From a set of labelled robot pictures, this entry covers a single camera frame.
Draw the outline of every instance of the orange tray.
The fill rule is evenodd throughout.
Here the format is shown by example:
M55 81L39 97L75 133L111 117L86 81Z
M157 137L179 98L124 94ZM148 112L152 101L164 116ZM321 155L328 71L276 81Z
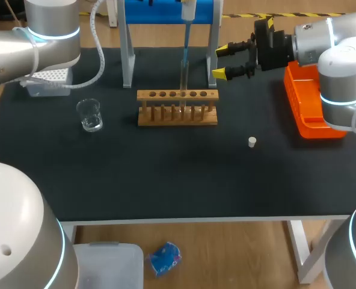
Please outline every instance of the orange tray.
M299 67L289 63L284 77L298 131L304 138L342 138L345 131L330 128L322 116L319 77L316 66Z

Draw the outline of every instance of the small white bottle cap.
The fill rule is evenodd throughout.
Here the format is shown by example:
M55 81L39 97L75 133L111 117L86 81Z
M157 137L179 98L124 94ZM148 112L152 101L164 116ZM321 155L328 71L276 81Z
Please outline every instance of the small white bottle cap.
M256 144L257 139L255 137L250 137L249 138L249 148L253 148L254 145Z

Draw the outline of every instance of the black tabletop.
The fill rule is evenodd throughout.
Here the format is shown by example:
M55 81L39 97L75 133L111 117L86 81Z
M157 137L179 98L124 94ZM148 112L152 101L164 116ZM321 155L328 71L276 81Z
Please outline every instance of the black tabletop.
M206 88L205 50L189 52L189 88ZM120 52L106 49L97 84L70 96L31 98L18 84L0 99L0 162L26 173L61 221L350 214L356 209L356 135L304 140L284 70L218 81L218 126L137 126L137 89L178 89L180 48L136 49L133 88ZM220 59L244 64L247 55ZM98 69L83 49L74 83ZM75 106L96 98L104 127L82 130ZM248 138L255 136L254 149Z

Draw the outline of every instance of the test tube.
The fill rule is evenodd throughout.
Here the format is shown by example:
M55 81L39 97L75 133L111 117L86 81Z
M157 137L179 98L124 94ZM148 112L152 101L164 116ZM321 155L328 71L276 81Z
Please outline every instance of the test tube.
M180 62L180 95L185 96L188 90L189 62ZM179 107L186 106L186 101L180 101Z

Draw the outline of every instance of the test tube rack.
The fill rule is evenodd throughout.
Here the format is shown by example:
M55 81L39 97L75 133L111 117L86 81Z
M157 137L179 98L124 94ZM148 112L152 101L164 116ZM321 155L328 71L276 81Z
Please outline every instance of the test tube rack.
M138 90L137 101L142 103L139 109L139 126L183 126L217 125L215 101L218 90ZM181 105L156 106L156 102L177 102ZM205 102L207 105L188 105L190 102Z

